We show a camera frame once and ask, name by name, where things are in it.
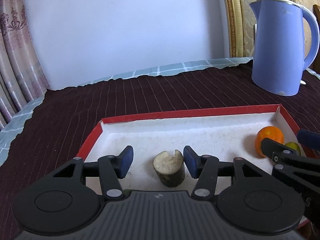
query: kettle lid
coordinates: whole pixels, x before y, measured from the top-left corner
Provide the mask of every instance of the kettle lid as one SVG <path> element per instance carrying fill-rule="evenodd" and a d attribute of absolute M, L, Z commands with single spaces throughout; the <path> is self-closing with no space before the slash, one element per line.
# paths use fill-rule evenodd
<path fill-rule="evenodd" d="M 290 1 L 290 0 L 275 0 L 275 1 L 284 2 L 284 3 L 287 3 L 287 4 L 291 4 L 291 5 L 297 6 L 297 7 L 299 7 L 300 9 L 303 9 L 303 5 L 298 4 L 298 3 L 295 3 L 295 2 Z"/>

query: kettle base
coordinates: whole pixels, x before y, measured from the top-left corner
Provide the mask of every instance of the kettle base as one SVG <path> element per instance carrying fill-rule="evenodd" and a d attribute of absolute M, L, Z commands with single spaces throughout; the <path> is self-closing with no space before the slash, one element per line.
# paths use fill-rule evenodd
<path fill-rule="evenodd" d="M 253 81 L 258 87 L 264 89 L 265 91 L 268 91 L 268 92 L 270 92 L 270 93 L 272 93 L 272 94 L 276 94 L 276 95 L 279 95 L 279 96 L 292 97 L 292 96 L 294 96 L 294 95 L 296 95 L 296 94 L 298 93 L 298 91 L 297 91 L 295 94 L 287 95 L 287 94 L 286 94 L 285 92 L 283 92 L 283 91 L 279 91 L 279 92 L 270 91 L 270 90 L 268 90 L 268 89 L 266 89 L 266 88 L 258 85 L 253 79 L 252 79 L 252 81 Z"/>

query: orange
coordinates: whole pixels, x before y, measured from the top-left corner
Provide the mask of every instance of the orange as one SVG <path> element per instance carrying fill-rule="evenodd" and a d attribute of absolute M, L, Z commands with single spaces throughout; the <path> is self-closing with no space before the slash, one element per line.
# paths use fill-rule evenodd
<path fill-rule="evenodd" d="M 281 130 L 275 126 L 266 126 L 264 128 L 262 128 L 256 136 L 256 140 L 254 142 L 254 147 L 256 149 L 256 152 L 262 156 L 262 157 L 266 157 L 265 155 L 263 155 L 263 153 L 261 152 L 261 148 L 260 148 L 260 144 L 261 141 L 264 138 L 269 138 L 271 140 L 274 140 L 278 143 L 282 143 L 284 142 L 284 136 L 283 133 L 281 132 Z"/>

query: black gripper base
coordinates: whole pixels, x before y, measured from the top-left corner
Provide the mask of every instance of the black gripper base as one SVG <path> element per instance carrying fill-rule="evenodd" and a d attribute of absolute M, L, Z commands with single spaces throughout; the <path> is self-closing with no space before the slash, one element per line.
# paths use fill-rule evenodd
<path fill-rule="evenodd" d="M 90 225 L 62 236 L 22 231 L 16 240 L 303 240 L 296 232 L 261 236 L 242 232 L 225 222 L 210 202 L 190 198 L 186 191 L 132 191 L 109 202 Z"/>

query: lime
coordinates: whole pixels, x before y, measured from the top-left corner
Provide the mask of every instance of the lime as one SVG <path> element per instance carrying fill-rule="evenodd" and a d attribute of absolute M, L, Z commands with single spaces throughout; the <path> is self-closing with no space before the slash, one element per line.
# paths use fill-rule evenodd
<path fill-rule="evenodd" d="M 290 147 L 291 149 L 296 150 L 296 151 L 299 153 L 299 155 L 301 155 L 300 147 L 299 147 L 299 145 L 298 145 L 297 143 L 295 143 L 295 142 L 288 142 L 288 143 L 285 144 L 285 146 Z"/>

